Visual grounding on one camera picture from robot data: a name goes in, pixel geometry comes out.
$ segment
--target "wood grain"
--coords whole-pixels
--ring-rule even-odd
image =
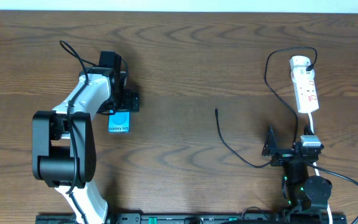
[[[71,213],[31,173],[32,115],[59,104],[80,71],[60,39],[94,62],[101,50],[115,50],[129,64],[129,88],[140,91],[129,134],[109,134],[107,117],[93,121],[95,179],[115,207],[193,213],[285,206],[282,170],[247,167],[225,149],[214,107],[228,144],[255,164],[266,162],[267,125],[288,144],[294,121],[264,84],[265,60],[297,45],[319,52],[314,120],[326,146],[319,164],[358,180],[358,15],[0,11],[0,223]],[[313,57],[282,53],[268,72],[292,106],[288,59],[295,54]],[[307,122],[300,115],[300,127]],[[332,210],[351,222],[358,188],[324,176],[334,185]]]

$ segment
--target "power outlet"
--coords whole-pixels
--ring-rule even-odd
[[[311,113],[319,108],[314,85],[314,70],[307,71],[310,63],[309,58],[299,55],[290,60],[291,79],[299,113]]]

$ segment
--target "white cable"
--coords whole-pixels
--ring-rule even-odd
[[[311,117],[310,112],[308,113],[308,115],[309,115],[310,129],[311,132],[314,134],[313,118]],[[320,176],[320,172],[318,171],[318,169],[314,169],[314,172],[316,173],[317,176]],[[331,208],[329,207],[329,204],[327,206],[327,214],[328,214],[329,224],[333,224],[333,214],[331,213]]]

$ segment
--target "wooden tabletop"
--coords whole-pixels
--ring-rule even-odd
[[[129,64],[127,87],[140,92],[140,112],[128,134],[109,134],[97,115],[94,180],[113,206],[144,213],[277,210],[280,167],[254,169],[220,142],[219,108],[227,143],[254,164],[269,124],[291,145],[293,115],[263,80],[277,49],[317,48],[320,109],[316,134],[326,148],[318,164],[358,181],[358,15],[151,12],[0,11],[0,223],[33,223],[40,213],[71,213],[63,197],[31,171],[32,116],[60,104],[78,82],[78,61],[58,44],[69,42],[97,62],[115,50]],[[268,81],[296,108],[288,60],[273,56]],[[300,131],[308,117],[299,114]],[[331,175],[333,212],[350,223],[358,187]]]

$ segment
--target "black cylindrical joint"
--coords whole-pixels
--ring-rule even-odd
[[[72,181],[74,158],[43,157],[40,160],[40,175],[43,180]]]
[[[284,174],[287,184],[303,183],[308,177],[308,167],[302,162],[287,162],[284,164]]]

